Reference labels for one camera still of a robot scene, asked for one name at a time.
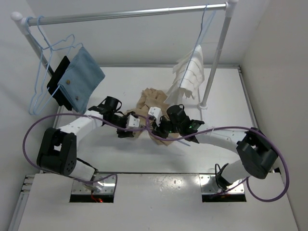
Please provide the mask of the beige t shirt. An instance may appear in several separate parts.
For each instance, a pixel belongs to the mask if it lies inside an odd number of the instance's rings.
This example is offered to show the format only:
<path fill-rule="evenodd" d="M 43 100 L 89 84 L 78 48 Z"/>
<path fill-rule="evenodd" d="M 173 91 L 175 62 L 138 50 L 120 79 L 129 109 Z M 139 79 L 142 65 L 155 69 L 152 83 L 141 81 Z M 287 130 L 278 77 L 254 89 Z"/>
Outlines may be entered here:
<path fill-rule="evenodd" d="M 167 108 L 169 107 L 168 104 L 164 103 L 167 99 L 166 94 L 162 90 L 156 90 L 153 88 L 146 88 L 142 91 L 141 97 L 137 102 L 135 108 L 128 109 L 124 114 L 128 114 L 129 112 L 135 112 L 135 114 L 147 117 L 148 111 L 150 107 L 158 107 L 162 111 L 162 115 L 167 116 Z M 142 117 L 140 118 L 140 124 L 145 126 L 145 119 Z M 142 134 L 142 131 L 133 132 L 134 138 L 138 138 Z M 171 138 L 177 138 L 179 136 L 178 133 L 171 134 Z M 160 141 L 150 135 L 150 138 L 156 142 L 158 145 L 165 145 L 169 146 L 172 141 Z"/>

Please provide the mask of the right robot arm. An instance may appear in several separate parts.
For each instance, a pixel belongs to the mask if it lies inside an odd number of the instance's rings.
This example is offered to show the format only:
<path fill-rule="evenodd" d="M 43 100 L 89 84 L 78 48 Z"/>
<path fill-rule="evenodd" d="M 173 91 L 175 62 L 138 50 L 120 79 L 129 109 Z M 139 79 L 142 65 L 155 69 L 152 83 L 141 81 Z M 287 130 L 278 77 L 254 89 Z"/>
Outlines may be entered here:
<path fill-rule="evenodd" d="M 208 189 L 212 193 L 225 191 L 235 181 L 250 176 L 265 179 L 278 158 L 272 145 L 259 136 L 256 128 L 210 130 L 204 121 L 190 119 L 181 104 L 169 107 L 167 116 L 163 116 L 160 108 L 151 107 L 148 116 L 153 120 L 152 133 L 162 139 L 178 133 L 187 141 L 211 144 L 238 154 L 238 161 L 226 163 L 211 177 Z"/>

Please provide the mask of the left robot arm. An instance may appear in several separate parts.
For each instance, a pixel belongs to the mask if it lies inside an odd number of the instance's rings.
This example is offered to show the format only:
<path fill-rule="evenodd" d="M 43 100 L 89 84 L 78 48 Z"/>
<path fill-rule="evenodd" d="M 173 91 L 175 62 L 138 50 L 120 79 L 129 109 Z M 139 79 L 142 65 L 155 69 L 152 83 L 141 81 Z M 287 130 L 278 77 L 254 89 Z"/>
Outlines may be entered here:
<path fill-rule="evenodd" d="M 106 122 L 117 127 L 119 138 L 132 138 L 140 128 L 140 119 L 134 112 L 123 114 L 120 100 L 106 97 L 99 105 L 90 107 L 84 116 L 59 128 L 48 128 L 37 156 L 37 165 L 63 176 L 91 181 L 97 169 L 77 157 L 79 142 Z"/>

